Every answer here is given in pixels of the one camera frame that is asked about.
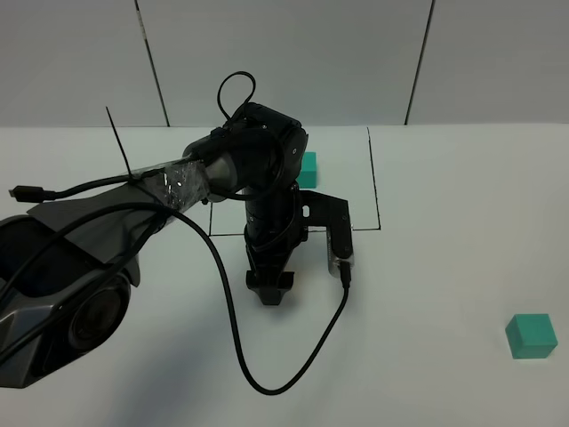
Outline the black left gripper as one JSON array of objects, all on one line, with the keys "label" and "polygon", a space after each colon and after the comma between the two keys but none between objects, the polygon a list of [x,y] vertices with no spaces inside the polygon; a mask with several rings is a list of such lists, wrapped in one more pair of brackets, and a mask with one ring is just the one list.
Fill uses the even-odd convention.
[{"label": "black left gripper", "polygon": [[[260,302],[277,306],[293,287],[294,273],[284,271],[302,241],[301,191],[297,181],[269,196],[245,203],[244,229],[250,270],[245,284]],[[262,285],[271,285],[266,291]]]}]

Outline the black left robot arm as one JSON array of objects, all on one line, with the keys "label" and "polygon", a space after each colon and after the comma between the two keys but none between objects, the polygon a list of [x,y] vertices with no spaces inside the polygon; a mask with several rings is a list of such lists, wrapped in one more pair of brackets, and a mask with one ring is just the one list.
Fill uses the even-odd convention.
[{"label": "black left robot arm", "polygon": [[193,205],[264,205],[268,218],[246,229],[278,236],[307,142],[297,120],[247,103],[180,159],[61,192],[14,188],[30,209],[1,223],[2,386],[26,388],[102,345],[140,283],[139,251]]}]

